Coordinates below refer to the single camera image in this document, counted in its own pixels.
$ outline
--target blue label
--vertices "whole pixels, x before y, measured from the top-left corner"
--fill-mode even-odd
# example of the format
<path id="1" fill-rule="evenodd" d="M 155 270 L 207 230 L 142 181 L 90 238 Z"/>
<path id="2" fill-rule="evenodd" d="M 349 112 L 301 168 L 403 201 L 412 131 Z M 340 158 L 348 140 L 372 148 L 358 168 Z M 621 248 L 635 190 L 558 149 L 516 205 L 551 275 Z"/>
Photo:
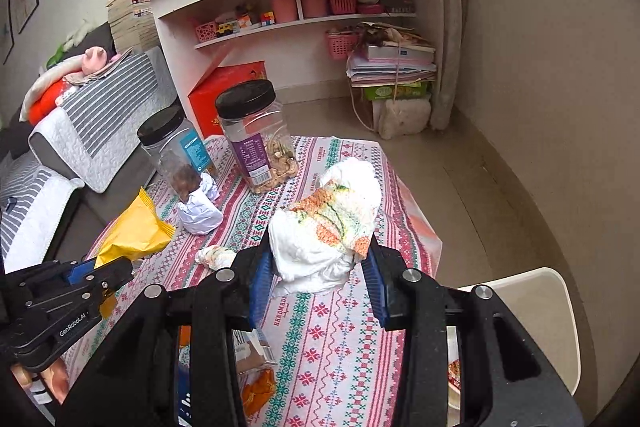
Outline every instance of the blue label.
<path id="1" fill-rule="evenodd" d="M 204 143 L 195 132 L 195 130 L 191 129 L 185 136 L 180 140 L 180 146 L 187 153 L 191 161 L 191 165 L 198 172 L 204 171 L 204 169 L 209 166 L 211 163 L 211 158 L 209 158 L 209 154 L 204 147 Z"/>

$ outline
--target green box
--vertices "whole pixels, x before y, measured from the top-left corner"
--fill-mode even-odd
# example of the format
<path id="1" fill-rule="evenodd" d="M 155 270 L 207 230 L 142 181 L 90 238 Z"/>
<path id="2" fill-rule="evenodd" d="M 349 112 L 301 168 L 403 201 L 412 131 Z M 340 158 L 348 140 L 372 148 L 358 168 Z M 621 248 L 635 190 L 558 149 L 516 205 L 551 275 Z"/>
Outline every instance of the green box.
<path id="1" fill-rule="evenodd" d="M 386 100 L 394 97 L 394 86 L 363 87 L 367 100 Z M 396 99 L 424 98 L 427 96 L 426 82 L 412 82 L 411 84 L 398 84 Z"/>

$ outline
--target clear plastic jar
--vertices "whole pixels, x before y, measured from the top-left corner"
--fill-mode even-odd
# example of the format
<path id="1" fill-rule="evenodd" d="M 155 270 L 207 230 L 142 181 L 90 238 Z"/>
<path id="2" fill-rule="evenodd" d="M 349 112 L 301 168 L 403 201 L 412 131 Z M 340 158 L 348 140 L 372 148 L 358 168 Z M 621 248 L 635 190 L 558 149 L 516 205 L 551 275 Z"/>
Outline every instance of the clear plastic jar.
<path id="1" fill-rule="evenodd" d="M 142 149 L 186 203 L 200 186 L 200 173 L 218 174 L 193 124 L 181 107 L 172 105 L 151 115 L 138 129 Z"/>
<path id="2" fill-rule="evenodd" d="M 268 80 L 250 80 L 223 91 L 216 110 L 242 177 L 254 194 L 268 192 L 298 174 L 282 104 Z"/>

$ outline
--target white cloth with orange pattern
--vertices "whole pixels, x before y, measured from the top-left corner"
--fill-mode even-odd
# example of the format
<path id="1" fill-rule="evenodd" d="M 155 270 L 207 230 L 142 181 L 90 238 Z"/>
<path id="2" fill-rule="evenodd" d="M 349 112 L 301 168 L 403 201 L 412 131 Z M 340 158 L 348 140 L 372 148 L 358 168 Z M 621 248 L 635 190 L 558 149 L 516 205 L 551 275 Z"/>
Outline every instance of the white cloth with orange pattern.
<path id="1" fill-rule="evenodd" d="M 272 296 L 341 288 L 367 256 L 381 201 L 373 166 L 347 158 L 320 177 L 312 195 L 278 208 L 269 240 L 282 279 Z"/>

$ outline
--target rubik's cube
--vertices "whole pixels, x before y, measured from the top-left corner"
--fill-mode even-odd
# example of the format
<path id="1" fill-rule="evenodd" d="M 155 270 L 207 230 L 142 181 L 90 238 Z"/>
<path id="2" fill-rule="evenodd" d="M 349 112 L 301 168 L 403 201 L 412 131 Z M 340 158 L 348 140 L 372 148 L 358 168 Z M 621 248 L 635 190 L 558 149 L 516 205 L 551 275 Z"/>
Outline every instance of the rubik's cube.
<path id="1" fill-rule="evenodd" d="M 272 24 L 275 24 L 276 16 L 273 14 L 273 12 L 263 13 L 260 16 L 260 23 L 262 24 L 262 26 L 270 26 Z"/>

